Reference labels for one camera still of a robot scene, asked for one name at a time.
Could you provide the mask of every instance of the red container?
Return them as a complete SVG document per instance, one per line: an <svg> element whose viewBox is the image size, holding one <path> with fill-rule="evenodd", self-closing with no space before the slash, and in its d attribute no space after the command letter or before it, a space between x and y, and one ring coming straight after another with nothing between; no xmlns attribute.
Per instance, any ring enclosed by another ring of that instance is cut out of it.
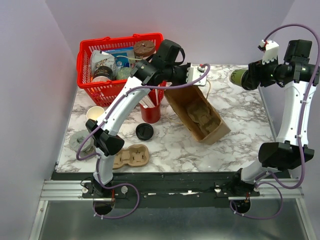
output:
<svg viewBox="0 0 320 240"><path fill-rule="evenodd" d="M113 50L127 48L136 42L150 40L154 42L158 50L160 43L164 40L161 33L133 34L133 36L119 38L99 38L80 42L80 49L76 59L76 70L78 72L77 85L84 89L96 105L109 106L120 93L127 80L91 82L90 57L94 50Z"/></svg>
<svg viewBox="0 0 320 240"><path fill-rule="evenodd" d="M159 86L165 87L166 82L165 81L162 82ZM155 107L144 108L140 104L141 117L143 121L145 121L146 123L154 124L158 122L161 117L160 106L161 106L161 101L164 98L164 90L158 90L158 104L157 104L156 90L153 89L151 92L149 92L148 95L151 101L153 102L153 104L155 105Z"/></svg>

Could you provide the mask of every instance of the red plastic basket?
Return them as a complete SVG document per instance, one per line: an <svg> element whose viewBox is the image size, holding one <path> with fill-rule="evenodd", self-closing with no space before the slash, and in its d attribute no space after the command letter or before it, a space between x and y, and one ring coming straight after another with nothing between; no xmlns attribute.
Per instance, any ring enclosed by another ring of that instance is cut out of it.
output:
<svg viewBox="0 0 320 240"><path fill-rule="evenodd" d="M101 107L109 106L120 93L126 83L126 79L91 82L90 57L94 50L112 50L126 48L135 45L136 42L150 40L154 42L158 50L160 43L164 40L161 33L133 34L133 36L119 38L100 38L84 40L80 43L80 49L76 60L78 72L77 85L84 89L96 105Z"/></svg>

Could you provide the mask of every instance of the wall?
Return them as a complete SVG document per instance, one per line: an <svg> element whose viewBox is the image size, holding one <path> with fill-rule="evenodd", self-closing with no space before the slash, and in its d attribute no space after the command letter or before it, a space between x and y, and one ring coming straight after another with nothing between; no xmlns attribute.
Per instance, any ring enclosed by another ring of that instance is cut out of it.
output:
<svg viewBox="0 0 320 240"><path fill-rule="evenodd" d="M46 0L74 56L82 40L161 32L193 63L247 64L294 0Z"/></svg>
<svg viewBox="0 0 320 240"><path fill-rule="evenodd" d="M320 2L318 0L296 0L292 5L288 15L283 21L284 24L300 23L305 24L313 28L318 34L320 34L320 15L319 15ZM313 41L311 49L310 63L316 62L317 44L313 35L298 27L290 27L280 30L271 37L280 45L279 60L283 60L284 54L288 42L290 40L304 39ZM274 127L276 132L279 132L282 122L282 115L284 110L284 95L283 89L273 85L268 88L262 89L263 95L266 100L266 105L273 118ZM309 216L312 221L314 231L318 238L320 238L320 208L318 206L320 198L320 185L318 184L320 179L320 91L316 91L310 109L309 124L308 124L308 140L309 147L315 150L315 156L313 160L306 164L306 177L302 185L305 194L305 203ZM299 177L301 169L297 168L292 172L294 177Z"/></svg>
<svg viewBox="0 0 320 240"><path fill-rule="evenodd" d="M75 59L43 0L0 5L0 239L26 240L75 93Z"/></svg>

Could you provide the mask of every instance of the brown jar lid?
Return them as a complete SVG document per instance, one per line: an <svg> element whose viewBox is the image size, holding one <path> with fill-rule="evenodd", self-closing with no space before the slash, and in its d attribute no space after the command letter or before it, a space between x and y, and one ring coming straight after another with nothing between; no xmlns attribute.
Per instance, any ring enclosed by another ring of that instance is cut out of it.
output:
<svg viewBox="0 0 320 240"><path fill-rule="evenodd" d="M149 40L138 41L133 46L133 51L137 57L149 57L155 53L156 46L152 41Z"/></svg>

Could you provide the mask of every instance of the black lid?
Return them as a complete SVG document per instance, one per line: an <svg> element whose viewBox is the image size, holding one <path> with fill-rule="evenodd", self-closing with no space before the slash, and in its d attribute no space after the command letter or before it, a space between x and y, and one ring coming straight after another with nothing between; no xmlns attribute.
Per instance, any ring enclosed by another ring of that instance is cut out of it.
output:
<svg viewBox="0 0 320 240"><path fill-rule="evenodd" d="M154 135L154 128L148 123L141 123L135 129L138 139L147 141Z"/></svg>

